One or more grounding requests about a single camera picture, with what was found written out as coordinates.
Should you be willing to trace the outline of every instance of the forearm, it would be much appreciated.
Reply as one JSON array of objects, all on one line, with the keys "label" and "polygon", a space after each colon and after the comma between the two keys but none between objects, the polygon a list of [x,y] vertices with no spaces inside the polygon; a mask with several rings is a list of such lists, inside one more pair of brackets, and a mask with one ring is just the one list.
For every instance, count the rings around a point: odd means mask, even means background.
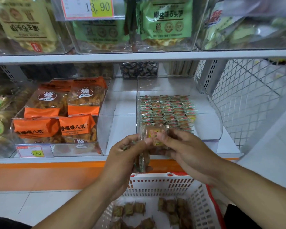
[{"label": "forearm", "polygon": [[97,179],[33,229],[91,229],[110,204],[111,195]]},{"label": "forearm", "polygon": [[260,227],[286,228],[286,189],[280,185],[225,161],[215,186]]}]

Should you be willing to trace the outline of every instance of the hand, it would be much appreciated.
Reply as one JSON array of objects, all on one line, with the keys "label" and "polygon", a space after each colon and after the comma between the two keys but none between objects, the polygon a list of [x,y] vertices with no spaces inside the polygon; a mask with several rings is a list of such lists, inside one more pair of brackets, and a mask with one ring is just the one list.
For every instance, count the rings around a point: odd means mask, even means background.
[{"label": "hand", "polygon": [[176,129],[170,129],[168,135],[158,132],[157,138],[172,149],[166,155],[176,160],[188,175],[202,183],[215,185],[216,175],[225,160],[210,150],[201,139]]},{"label": "hand", "polygon": [[111,201],[120,197],[128,187],[134,159],[143,151],[148,150],[149,146],[153,144],[153,140],[147,138],[138,141],[130,149],[123,150],[123,147],[138,139],[138,134],[129,135],[110,149],[99,179],[106,185],[107,189],[112,192],[110,193],[110,195],[112,195]]}]

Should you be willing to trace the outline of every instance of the fingernail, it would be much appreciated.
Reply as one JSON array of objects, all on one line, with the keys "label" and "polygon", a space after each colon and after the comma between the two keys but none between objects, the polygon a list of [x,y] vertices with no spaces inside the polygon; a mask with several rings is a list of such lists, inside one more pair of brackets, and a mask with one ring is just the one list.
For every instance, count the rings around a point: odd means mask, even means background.
[{"label": "fingernail", "polygon": [[159,138],[160,140],[163,140],[164,137],[165,137],[164,133],[157,132],[157,138]]},{"label": "fingernail", "polygon": [[150,137],[145,138],[144,141],[145,141],[145,143],[146,143],[147,145],[151,145],[151,144],[153,143],[153,139],[150,138]]}]

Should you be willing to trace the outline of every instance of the yellow price label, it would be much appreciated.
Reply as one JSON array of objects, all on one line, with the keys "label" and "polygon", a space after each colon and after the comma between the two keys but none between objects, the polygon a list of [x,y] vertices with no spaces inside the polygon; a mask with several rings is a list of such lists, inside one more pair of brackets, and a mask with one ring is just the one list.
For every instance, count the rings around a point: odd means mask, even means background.
[{"label": "yellow price label", "polygon": [[31,154],[34,156],[34,157],[44,157],[44,153],[41,151],[41,150],[33,150],[31,152]]},{"label": "yellow price label", "polygon": [[112,0],[90,0],[92,17],[106,18],[113,17]]}]

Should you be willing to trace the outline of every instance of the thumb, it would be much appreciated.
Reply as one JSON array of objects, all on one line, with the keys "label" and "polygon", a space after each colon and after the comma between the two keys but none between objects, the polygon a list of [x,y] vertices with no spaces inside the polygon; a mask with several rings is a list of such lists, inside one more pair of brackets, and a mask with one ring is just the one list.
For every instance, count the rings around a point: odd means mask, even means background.
[{"label": "thumb", "polygon": [[152,138],[145,138],[144,140],[138,141],[134,146],[128,149],[127,154],[131,157],[131,159],[133,159],[140,153],[148,150],[152,144]]},{"label": "thumb", "polygon": [[166,146],[172,148],[173,150],[177,151],[180,150],[180,147],[183,146],[181,141],[178,141],[174,138],[169,137],[165,133],[157,132],[157,138]]}]

